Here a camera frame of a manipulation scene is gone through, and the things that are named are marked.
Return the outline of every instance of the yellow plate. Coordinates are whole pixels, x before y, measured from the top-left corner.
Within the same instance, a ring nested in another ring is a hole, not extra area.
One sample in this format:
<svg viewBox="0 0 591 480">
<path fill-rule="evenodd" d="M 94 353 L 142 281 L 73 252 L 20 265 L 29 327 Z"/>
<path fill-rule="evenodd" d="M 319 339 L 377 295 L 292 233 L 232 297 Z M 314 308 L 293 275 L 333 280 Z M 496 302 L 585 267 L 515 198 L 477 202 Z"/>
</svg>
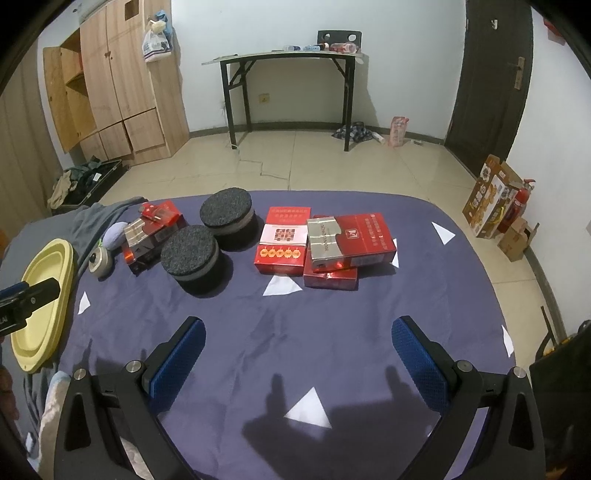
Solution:
<svg viewBox="0 0 591 480">
<path fill-rule="evenodd" d="M 27 326 L 11 334 L 12 351 L 25 372 L 33 373 L 57 348 L 72 288 L 73 260 L 72 246 L 57 238 L 33 258 L 22 276 L 29 285 L 51 277 L 60 283 L 58 299 L 34 311 Z"/>
</svg>

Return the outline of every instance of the tiled floor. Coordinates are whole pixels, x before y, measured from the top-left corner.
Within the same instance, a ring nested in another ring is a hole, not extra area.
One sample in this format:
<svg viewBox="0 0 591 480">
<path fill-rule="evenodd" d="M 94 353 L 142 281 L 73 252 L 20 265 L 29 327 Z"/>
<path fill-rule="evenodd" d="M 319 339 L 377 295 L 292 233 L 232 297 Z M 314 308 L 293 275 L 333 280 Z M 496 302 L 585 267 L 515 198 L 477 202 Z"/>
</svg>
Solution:
<svg viewBox="0 0 591 480">
<path fill-rule="evenodd" d="M 392 150 L 370 141 L 345 153 L 326 132 L 253 132 L 231 150 L 226 134 L 191 139 L 173 158 L 133 167 L 101 200 L 150 200 L 247 190 L 360 190 L 429 200 L 468 237 L 495 289 L 515 345 L 528 367 L 545 335 L 544 298 L 527 260 L 511 263 L 494 241 L 474 238 L 462 208 L 474 179 L 440 145 L 407 142 Z"/>
</svg>

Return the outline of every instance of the fire extinguisher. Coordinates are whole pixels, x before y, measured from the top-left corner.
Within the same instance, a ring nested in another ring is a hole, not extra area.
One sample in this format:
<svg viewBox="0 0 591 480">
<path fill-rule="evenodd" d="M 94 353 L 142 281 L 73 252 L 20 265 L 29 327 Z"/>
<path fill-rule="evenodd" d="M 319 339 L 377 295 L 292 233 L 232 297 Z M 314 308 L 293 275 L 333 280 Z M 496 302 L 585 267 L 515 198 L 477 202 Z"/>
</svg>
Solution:
<svg viewBox="0 0 591 480">
<path fill-rule="evenodd" d="M 500 233 L 505 233 L 515 219 L 523 213 L 527 201 L 530 199 L 531 191 L 534 189 L 534 185 L 532 185 L 534 182 L 535 180 L 533 179 L 525 179 L 523 181 L 523 188 L 519 189 L 513 202 L 511 202 L 511 205 L 507 209 L 507 213 L 499 223 L 497 230 Z"/>
</svg>

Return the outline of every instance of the black sponge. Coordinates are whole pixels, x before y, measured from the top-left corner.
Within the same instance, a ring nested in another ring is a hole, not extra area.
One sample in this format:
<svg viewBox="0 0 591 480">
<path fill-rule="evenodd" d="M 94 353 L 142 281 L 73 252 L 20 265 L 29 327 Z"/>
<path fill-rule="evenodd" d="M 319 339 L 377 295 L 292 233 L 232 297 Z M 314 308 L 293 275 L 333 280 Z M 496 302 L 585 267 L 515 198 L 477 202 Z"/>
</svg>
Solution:
<svg viewBox="0 0 591 480">
<path fill-rule="evenodd" d="M 201 205 L 199 216 L 223 250 L 240 250 L 256 237 L 258 222 L 246 190 L 232 187 L 214 193 Z"/>
<path fill-rule="evenodd" d="M 174 233 L 164 245 L 160 261 L 189 293 L 217 287 L 223 267 L 217 241 L 207 227 L 190 225 Z"/>
</svg>

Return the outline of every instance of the paper sheet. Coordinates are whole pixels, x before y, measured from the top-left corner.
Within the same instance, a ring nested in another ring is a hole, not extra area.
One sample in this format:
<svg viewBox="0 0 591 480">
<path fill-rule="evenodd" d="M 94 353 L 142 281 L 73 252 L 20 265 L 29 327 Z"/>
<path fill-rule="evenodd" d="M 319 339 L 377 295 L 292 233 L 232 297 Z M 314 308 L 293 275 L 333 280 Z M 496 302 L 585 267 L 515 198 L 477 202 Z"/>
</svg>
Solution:
<svg viewBox="0 0 591 480">
<path fill-rule="evenodd" d="M 273 275 L 273 278 L 267 285 L 263 297 L 270 295 L 289 295 L 295 291 L 300 291 L 301 287 L 286 275 Z"/>
<path fill-rule="evenodd" d="M 509 332 L 507 332 L 504 325 L 501 325 L 503 328 L 503 342 L 505 342 L 505 348 L 507 349 L 507 355 L 511 356 L 513 352 L 515 352 L 515 348 L 513 347 L 513 340 L 509 336 Z"/>
<path fill-rule="evenodd" d="M 332 428 L 314 387 L 285 414 L 285 418 L 318 425 L 325 429 Z"/>
<path fill-rule="evenodd" d="M 396 268 L 399 268 L 398 266 L 398 242 L 396 241 L 396 239 L 392 239 L 394 242 L 394 246 L 396 247 L 396 253 L 394 254 L 394 260 L 392 260 L 392 265 L 394 265 Z"/>
<path fill-rule="evenodd" d="M 80 306 L 78 307 L 78 315 L 84 313 L 84 311 L 90 307 L 90 301 L 88 300 L 88 295 L 86 292 L 82 294 L 82 298 L 80 299 Z"/>
<path fill-rule="evenodd" d="M 455 233 L 451 233 L 448 229 L 443 228 L 441 225 L 436 224 L 435 222 L 431 222 L 441 239 L 443 245 L 446 245 L 452 238 L 456 236 Z"/>
</svg>

